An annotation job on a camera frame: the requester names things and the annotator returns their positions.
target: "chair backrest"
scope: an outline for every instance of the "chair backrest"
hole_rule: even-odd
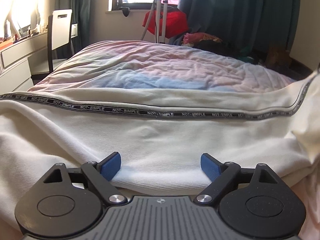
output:
[[[52,51],[65,44],[71,47],[72,10],[56,10],[48,19],[48,63],[49,73],[53,72]]]
[[[52,50],[70,42],[72,10],[57,10],[52,13]]]

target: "chair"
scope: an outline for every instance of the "chair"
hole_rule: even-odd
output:
[[[56,10],[49,16],[47,41],[48,59],[38,64],[33,64],[32,67],[30,66],[31,78],[33,80],[44,79],[67,60],[67,58],[57,59],[57,48],[67,44],[68,58],[71,57],[71,16],[71,9]]]

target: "bottle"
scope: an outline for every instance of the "bottle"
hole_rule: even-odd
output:
[[[4,23],[4,40],[11,39],[11,28],[10,28],[10,22],[8,20]]]
[[[40,33],[40,24],[38,24],[38,23],[36,24],[36,32]]]
[[[13,43],[17,43],[19,41],[19,36],[18,34],[15,34],[13,37]]]

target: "wall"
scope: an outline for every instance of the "wall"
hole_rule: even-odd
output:
[[[315,70],[320,62],[320,0],[300,0],[298,26],[290,56]]]
[[[147,10],[131,10],[128,17],[122,11],[108,12],[109,0],[91,0],[90,43],[98,41],[140,40],[142,22]],[[154,41],[147,32],[145,41]]]

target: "dark blue curtain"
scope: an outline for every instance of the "dark blue curtain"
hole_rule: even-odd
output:
[[[72,39],[75,53],[89,45],[90,3],[91,0],[56,0],[55,2],[55,10],[72,9],[71,23],[78,24],[78,36]],[[57,49],[57,53],[59,57],[65,57],[65,48]]]
[[[180,0],[178,8],[193,32],[267,52],[269,45],[291,49],[300,0]]]

